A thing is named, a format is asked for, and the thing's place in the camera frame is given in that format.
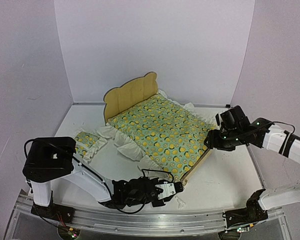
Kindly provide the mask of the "small lemon print pillow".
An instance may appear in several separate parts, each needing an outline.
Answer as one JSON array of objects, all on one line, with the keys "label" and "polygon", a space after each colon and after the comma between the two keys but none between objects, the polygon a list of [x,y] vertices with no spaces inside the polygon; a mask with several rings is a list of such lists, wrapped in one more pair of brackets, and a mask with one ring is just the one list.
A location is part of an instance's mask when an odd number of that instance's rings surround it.
[{"label": "small lemon print pillow", "polygon": [[92,162],[98,151],[108,143],[107,139],[97,133],[87,132],[83,128],[79,128],[74,132],[73,139],[76,142],[76,154],[87,165]]}]

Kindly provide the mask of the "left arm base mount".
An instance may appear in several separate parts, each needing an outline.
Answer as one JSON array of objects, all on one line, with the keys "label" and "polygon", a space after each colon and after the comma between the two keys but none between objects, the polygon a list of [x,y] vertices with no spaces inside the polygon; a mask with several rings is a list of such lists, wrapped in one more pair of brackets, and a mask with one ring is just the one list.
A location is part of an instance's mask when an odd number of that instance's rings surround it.
[{"label": "left arm base mount", "polygon": [[31,208],[31,213],[48,220],[70,224],[73,220],[75,209],[73,207],[56,204],[54,202],[51,202],[49,206],[40,206],[34,203]]}]

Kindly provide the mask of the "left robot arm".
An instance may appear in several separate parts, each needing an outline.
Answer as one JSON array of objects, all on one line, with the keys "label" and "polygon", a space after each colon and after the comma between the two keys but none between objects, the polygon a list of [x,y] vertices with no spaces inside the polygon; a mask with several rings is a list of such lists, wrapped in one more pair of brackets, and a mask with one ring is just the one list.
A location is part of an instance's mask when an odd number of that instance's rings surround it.
[{"label": "left robot arm", "polygon": [[71,137],[39,137],[24,144],[26,161],[22,172],[32,189],[35,206],[47,219],[57,214],[51,183],[58,179],[73,183],[99,204],[120,212],[137,205],[161,207],[177,193],[173,181],[158,177],[108,179],[84,163],[75,147]]}]

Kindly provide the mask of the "lemon print bed cushion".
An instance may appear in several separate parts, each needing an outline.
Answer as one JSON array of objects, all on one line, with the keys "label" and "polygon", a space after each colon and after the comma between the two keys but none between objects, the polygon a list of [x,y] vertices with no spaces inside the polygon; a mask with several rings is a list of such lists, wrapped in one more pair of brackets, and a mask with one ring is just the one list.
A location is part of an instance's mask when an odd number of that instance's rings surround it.
[{"label": "lemon print bed cushion", "polygon": [[191,103],[181,105],[162,91],[109,118],[98,134],[136,161],[142,175],[113,181],[111,200],[104,205],[118,210],[164,206],[183,191],[187,174],[208,152],[208,132],[216,127],[211,116],[196,113]]}]

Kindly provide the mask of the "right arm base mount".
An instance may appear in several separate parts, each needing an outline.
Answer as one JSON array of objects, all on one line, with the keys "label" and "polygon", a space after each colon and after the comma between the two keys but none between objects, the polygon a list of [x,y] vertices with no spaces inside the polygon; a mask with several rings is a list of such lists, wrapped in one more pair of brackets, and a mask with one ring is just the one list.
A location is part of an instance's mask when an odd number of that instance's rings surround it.
[{"label": "right arm base mount", "polygon": [[240,226],[248,226],[268,219],[267,210],[263,210],[259,204],[261,194],[265,189],[255,191],[246,202],[246,207],[227,210],[222,214],[226,221],[226,229],[230,230]]}]

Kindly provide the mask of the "wooden pet bed frame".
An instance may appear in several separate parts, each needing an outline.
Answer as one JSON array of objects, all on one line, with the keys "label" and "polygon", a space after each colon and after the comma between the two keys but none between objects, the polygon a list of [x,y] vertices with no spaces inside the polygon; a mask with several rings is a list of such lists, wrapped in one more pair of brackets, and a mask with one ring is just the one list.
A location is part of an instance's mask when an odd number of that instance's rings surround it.
[{"label": "wooden pet bed frame", "polygon": [[140,169],[169,172],[173,180],[187,183],[209,156],[204,140],[217,127],[213,117],[169,99],[159,90],[155,72],[110,89],[103,100],[105,126],[99,134]]}]

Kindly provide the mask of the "aluminium front rail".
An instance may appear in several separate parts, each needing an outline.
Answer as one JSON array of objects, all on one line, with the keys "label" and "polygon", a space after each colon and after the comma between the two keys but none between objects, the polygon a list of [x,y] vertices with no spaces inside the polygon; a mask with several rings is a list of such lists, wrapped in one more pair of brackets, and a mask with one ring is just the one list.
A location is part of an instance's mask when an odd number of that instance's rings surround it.
[{"label": "aluminium front rail", "polygon": [[[186,212],[178,209],[175,199],[158,209],[144,207],[136,214],[105,208],[83,190],[67,191],[64,196],[55,193],[53,200],[57,204],[74,208],[68,226],[82,231],[119,236],[179,237],[202,236],[227,229],[221,211]],[[28,239],[30,235],[56,232],[54,226],[58,221],[46,223],[39,216],[31,214],[32,205],[32,196],[19,194],[6,228],[6,239]]]}]

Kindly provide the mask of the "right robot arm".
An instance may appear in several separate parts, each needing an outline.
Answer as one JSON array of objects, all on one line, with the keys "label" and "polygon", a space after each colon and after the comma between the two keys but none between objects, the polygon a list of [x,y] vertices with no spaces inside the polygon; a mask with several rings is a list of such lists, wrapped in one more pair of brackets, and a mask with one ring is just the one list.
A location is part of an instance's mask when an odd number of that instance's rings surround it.
[{"label": "right robot arm", "polygon": [[[209,130],[204,140],[208,149],[234,151],[237,146],[253,145],[275,152],[300,165],[300,137],[283,129],[280,121],[257,118],[250,122],[239,105],[215,116],[219,129]],[[261,212],[300,203],[300,185],[254,192],[242,209],[242,218],[252,222]]]}]

